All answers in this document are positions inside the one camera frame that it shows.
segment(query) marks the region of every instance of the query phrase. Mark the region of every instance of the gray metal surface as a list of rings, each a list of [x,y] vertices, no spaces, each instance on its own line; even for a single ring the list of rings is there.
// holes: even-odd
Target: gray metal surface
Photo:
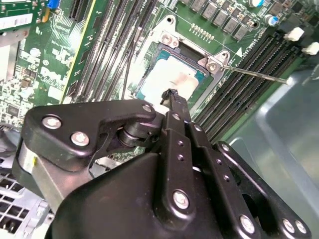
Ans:
[[[319,238],[319,81],[297,72],[228,139]]]
[[[41,224],[49,225],[48,204],[21,187],[11,174],[0,173],[0,238],[30,239]]]

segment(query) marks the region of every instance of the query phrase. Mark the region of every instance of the green circuit board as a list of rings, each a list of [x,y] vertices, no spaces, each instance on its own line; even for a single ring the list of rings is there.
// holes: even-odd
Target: green circuit board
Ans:
[[[132,10],[133,2],[128,1],[125,11]],[[276,3],[265,1],[261,7],[251,8],[245,0],[239,0],[230,2],[228,8],[223,9],[225,1],[216,1],[215,5],[218,11],[225,12],[228,19],[235,19],[238,24],[237,27],[245,26],[247,29],[242,39],[238,40],[234,37],[235,32],[229,33],[225,30],[225,25],[220,27],[214,24],[215,17],[210,19],[203,17],[208,1],[204,1],[203,6],[197,12],[191,9],[194,0],[188,2],[188,4],[185,4],[176,0],[158,1],[147,20],[147,24],[142,29],[137,49],[143,47],[145,39],[160,21],[171,14],[176,19],[176,32],[212,55],[221,50],[229,51],[229,65],[237,66],[258,42],[266,29],[270,28],[264,22],[264,17]],[[291,0],[289,4],[293,5],[295,2],[297,0]],[[15,76],[0,83],[1,120],[21,127],[25,113],[32,107],[83,101],[81,99],[75,100],[72,93],[76,87],[81,89],[79,81],[83,77],[85,67],[92,67],[89,60],[89,55],[94,51],[92,47],[97,40],[103,41],[98,39],[99,33],[105,31],[107,26],[102,24],[102,22],[105,20],[107,24],[111,24],[111,20],[116,17],[115,9],[120,3],[121,1],[117,0],[91,0],[87,6],[84,20],[75,22],[68,17],[72,0],[61,0],[59,8],[50,10],[47,22],[32,26],[28,38],[19,44]],[[301,1],[301,3],[304,6],[303,11],[296,14],[288,8],[283,8],[277,14],[278,21],[285,21],[292,14],[296,15],[298,19],[310,19],[316,14],[306,2]],[[237,8],[241,10],[240,14],[250,16],[247,23],[242,23],[238,19],[238,15],[236,17],[232,16],[231,11]],[[107,19],[103,20],[106,13],[103,9],[107,9],[110,12],[109,21]],[[117,33],[123,27],[124,25],[119,23]],[[114,34],[111,41],[120,37],[120,34]],[[124,41],[121,51],[117,54],[114,67],[109,71],[103,90],[107,90],[111,85],[112,75],[116,72],[118,62],[123,59],[125,50],[128,47],[128,41]],[[147,49],[143,58],[145,70],[156,51],[156,45],[152,45]],[[294,64],[287,72],[291,72],[295,68],[296,65]],[[132,64],[130,72],[132,71],[134,71],[134,64]],[[97,79],[103,78],[102,72],[103,67],[98,69]],[[121,95],[123,74],[112,91],[111,99],[118,99]],[[217,84],[207,96],[207,100],[211,98],[214,92],[218,91],[222,83],[227,80],[229,74],[230,72],[225,71],[220,84]],[[133,76],[129,78],[128,92],[134,89],[138,80],[138,78]],[[189,99],[190,107],[194,105],[212,80],[213,78],[208,76],[198,86]],[[92,91],[97,89],[99,89],[99,85],[95,82],[92,86]]]
[[[40,23],[47,0],[0,1],[0,32]]]

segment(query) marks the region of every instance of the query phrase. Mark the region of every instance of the screw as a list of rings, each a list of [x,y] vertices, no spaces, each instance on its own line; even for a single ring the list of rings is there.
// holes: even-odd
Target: screw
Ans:
[[[189,206],[189,200],[187,196],[181,191],[175,191],[173,194],[173,199],[176,205],[181,209],[186,209]]]
[[[162,42],[166,45],[170,45],[171,42],[173,41],[173,39],[171,38],[171,36],[165,34],[162,38],[161,38]]]
[[[240,222],[241,222],[241,225],[243,225],[243,228],[246,230],[246,232],[250,234],[255,232],[254,224],[251,222],[251,220],[247,216],[241,215]]]
[[[225,151],[229,151],[229,147],[226,144],[221,145]]]
[[[209,70],[210,72],[214,71],[215,69],[216,69],[216,64],[211,63],[211,64],[208,65],[208,70]]]
[[[143,109],[147,112],[151,112],[152,108],[149,105],[143,105]]]
[[[197,131],[201,131],[201,128],[198,125],[195,124],[194,127]]]
[[[87,146],[90,142],[90,139],[83,132],[75,132],[71,135],[71,141],[77,146]]]
[[[295,229],[293,227],[293,225],[287,220],[287,219],[283,219],[283,223],[285,225],[285,228],[290,232],[290,233],[295,233]]]
[[[296,221],[296,226],[299,229],[299,231],[302,232],[303,234],[307,233],[306,228],[304,227],[304,225],[301,222]]]
[[[174,114],[173,114],[173,117],[174,117],[174,119],[176,119],[176,120],[180,120],[179,115],[178,115],[178,114],[176,114],[176,113],[174,113]]]
[[[57,129],[61,127],[62,122],[56,117],[48,116],[42,120],[42,124],[47,128]]]

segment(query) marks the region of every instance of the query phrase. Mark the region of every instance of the circuit board component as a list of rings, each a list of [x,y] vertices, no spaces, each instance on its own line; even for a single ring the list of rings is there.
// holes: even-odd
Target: circuit board component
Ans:
[[[0,32],[40,23],[46,7],[37,0],[2,0],[0,6]]]

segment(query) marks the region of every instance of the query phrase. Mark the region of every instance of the ram slot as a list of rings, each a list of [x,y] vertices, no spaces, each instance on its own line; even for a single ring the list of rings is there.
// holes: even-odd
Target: ram slot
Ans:
[[[238,65],[239,68],[250,70],[252,64],[259,59],[260,55],[265,49],[272,43],[274,39],[265,35],[257,45],[249,52],[245,59]],[[203,124],[218,107],[220,102],[228,95],[231,90],[239,83],[239,80],[243,74],[232,72],[228,77],[226,83],[218,90],[217,94],[208,102],[202,112],[195,118],[198,124]]]
[[[250,69],[252,71],[265,74],[265,71],[263,71],[265,64],[274,56],[274,54],[280,48],[282,48],[282,46],[278,45],[278,44],[275,45],[274,47],[270,48],[270,51],[266,52],[266,54],[263,54],[262,58],[257,58],[259,61],[255,61],[253,63],[253,66],[250,67]],[[210,120],[206,120],[201,126],[205,130],[209,131],[211,129],[211,127],[215,124],[215,122],[218,121],[225,114],[225,112],[228,109],[228,107],[230,106],[230,104],[233,101],[236,101],[238,99],[238,97],[240,97],[242,92],[247,88],[247,86],[250,84],[251,81],[252,81],[251,76],[242,74],[237,80],[237,82],[240,82],[240,83],[239,84],[236,83],[236,87],[232,88],[229,91],[229,93],[225,95],[222,103],[217,105],[215,108],[215,111],[210,114],[209,119],[213,119],[213,122],[211,122]]]
[[[115,33],[122,28],[123,18],[126,16],[125,11],[127,9],[128,4],[131,3],[130,0],[123,0],[120,1],[120,6],[117,8],[115,13],[115,18],[113,19],[112,23],[110,24],[110,29],[106,34],[103,45],[101,47],[101,52],[99,53],[98,59],[94,62],[94,67],[91,71],[91,74],[87,74],[88,83],[84,89],[84,100],[89,101],[92,96],[92,90],[94,84],[96,83],[96,78],[101,70],[101,65],[103,65],[106,55],[108,53],[108,49],[110,49],[110,45],[113,44],[112,40],[114,38]]]
[[[116,60],[118,59],[118,56],[121,52],[122,47],[124,46],[125,42],[128,40],[128,43],[126,45],[126,51],[127,46],[130,46],[132,43],[132,40],[134,38],[134,34],[132,34],[132,29],[137,29],[137,23],[139,20],[141,20],[141,16],[140,17],[136,17],[139,12],[141,11],[141,7],[142,4],[145,3],[145,0],[138,0],[136,2],[136,4],[133,6],[133,11],[130,11],[130,15],[128,16],[128,22],[126,23],[125,29],[123,29],[122,34],[119,37],[119,41],[117,42],[117,44],[113,47],[113,51],[112,51],[112,58],[110,58],[110,61],[106,64],[105,66],[105,70],[102,74],[101,77],[101,81],[99,82],[98,86],[97,86],[97,91],[95,92],[94,98],[97,100],[101,100],[102,99],[102,95],[103,95],[103,91],[106,88],[106,83],[108,82],[109,79],[109,75],[114,67],[114,63],[116,62]],[[110,90],[107,90],[106,92],[106,97],[110,97],[110,94],[112,92]]]
[[[89,76],[92,74],[96,63],[99,61],[99,56],[103,47],[104,40],[107,35],[109,35],[109,31],[111,29],[112,23],[115,20],[118,7],[119,4],[117,4],[115,0],[109,0],[105,8],[105,14],[103,15],[101,28],[91,49],[88,60],[86,61],[79,83],[77,84],[77,87],[75,89],[76,101],[83,100],[81,98],[83,95],[83,91],[85,91],[87,87],[90,86],[94,81],[94,79],[90,78]]]
[[[267,68],[265,69],[265,73],[279,77],[288,69],[296,58],[297,55],[292,54],[290,50],[280,51],[276,57],[266,63]],[[272,84],[274,83],[262,79],[258,81],[258,79],[253,77],[250,81],[250,86],[245,89],[245,94],[229,107],[228,112],[224,114],[224,117],[220,118],[218,122],[215,121],[214,125],[210,127],[207,132],[209,140],[215,142],[222,137],[223,134],[256,103],[260,96],[265,93]]]

